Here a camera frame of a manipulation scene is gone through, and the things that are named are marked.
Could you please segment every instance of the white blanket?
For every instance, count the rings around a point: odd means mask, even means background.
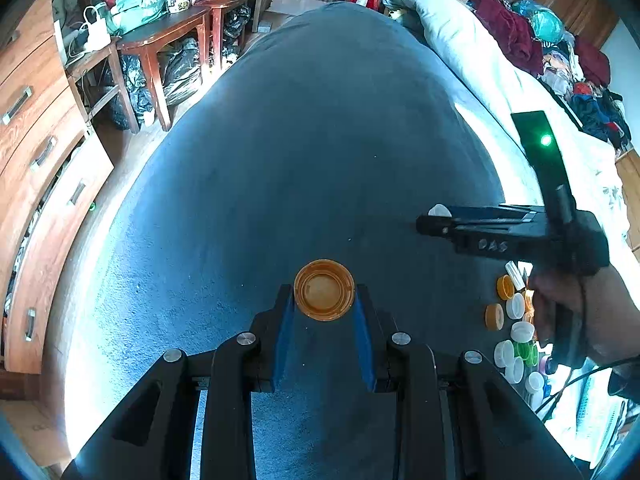
[[[391,9],[409,9],[418,14],[428,45],[514,142],[520,144],[520,137],[511,120],[512,113],[534,110],[546,113],[577,206],[596,215],[609,241],[611,263],[624,278],[636,305],[640,305],[640,266],[625,242],[629,224],[613,147],[578,131],[542,85],[504,57],[497,42],[467,6],[457,0],[383,0],[383,3]],[[481,132],[482,125],[465,114],[463,107],[458,109],[485,145],[488,136],[495,137],[488,131]],[[506,202],[540,203],[534,177],[531,181],[532,173],[523,171],[527,167],[525,157],[521,160],[500,157],[498,146],[503,142],[504,139],[493,138],[487,150],[496,165]],[[527,182],[513,185],[514,181],[523,180]]]

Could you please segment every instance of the dresser drawer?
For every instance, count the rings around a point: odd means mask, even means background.
[[[66,255],[113,165],[94,134],[69,162],[40,213],[17,272],[4,368],[39,374],[49,309]]]
[[[86,131],[70,89],[45,110],[0,173],[0,290],[33,211],[71,149]]]
[[[15,30],[12,41],[0,50],[0,83],[53,34],[51,0],[36,0]]]
[[[68,88],[55,38],[45,41],[0,85],[0,172],[22,138]]]

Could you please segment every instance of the teal plastic bag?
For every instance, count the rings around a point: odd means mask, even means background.
[[[527,18],[533,33],[540,41],[559,43],[564,34],[564,23],[548,7],[533,0],[518,0],[511,4],[511,10]]]
[[[107,30],[112,36],[123,36],[166,13],[165,0],[116,0],[107,17]]]

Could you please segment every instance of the wooden table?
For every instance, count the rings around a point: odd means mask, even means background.
[[[137,54],[145,73],[146,87],[151,93],[151,99],[156,109],[162,129],[171,129],[171,117],[164,98],[162,78],[158,65],[158,51],[172,41],[183,37],[194,28],[198,31],[198,47],[200,50],[200,65],[202,79],[209,73],[209,9],[207,7],[191,7],[177,14],[168,14],[154,22],[143,25],[128,34],[118,42],[118,50],[123,54]]]
[[[213,45],[213,68],[217,72],[222,70],[222,39],[225,28],[225,14],[230,10],[247,3],[247,0],[200,0],[197,7],[211,12],[211,44]],[[244,29],[240,37],[240,48],[244,40]]]
[[[109,67],[111,68],[111,75],[113,75],[113,82],[115,83],[115,86],[98,98],[95,105],[91,110],[89,110],[89,112],[87,112],[84,108],[84,101],[80,96],[76,82],[80,81],[89,72],[89,70],[92,70],[96,65],[98,65],[98,63],[105,59],[108,60]],[[120,94],[122,108],[127,118],[127,123],[129,123],[129,129],[134,134],[140,131],[140,126],[138,125],[138,120],[136,119],[136,115],[131,107],[129,93],[127,92],[127,87],[124,83],[124,77],[120,67],[120,57],[118,56],[118,51],[116,49],[116,40],[112,40],[110,44],[97,52],[86,54],[80,60],[67,67],[66,73],[68,75],[69,88],[71,88],[71,92],[76,99],[76,104],[78,104],[80,113],[84,117],[85,121],[91,121],[95,115],[104,108],[104,105],[116,97],[116,95]]]

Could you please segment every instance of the wooden floor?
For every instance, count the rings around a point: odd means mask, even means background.
[[[275,30],[291,18],[276,12],[265,12],[263,21],[271,22]],[[264,33],[250,34],[246,51]],[[190,99],[175,107],[172,117],[177,123],[184,113],[206,94],[217,78]],[[68,353],[78,313],[91,282],[92,270],[116,216],[131,186],[156,148],[171,131],[164,132],[158,120],[151,127],[142,126],[140,133],[118,131],[108,118],[98,117],[94,128],[100,137],[114,170],[95,199],[95,209],[87,213],[76,240],[69,251],[50,311],[44,347],[43,371],[40,381],[40,400],[63,433],[65,429],[65,371]]]

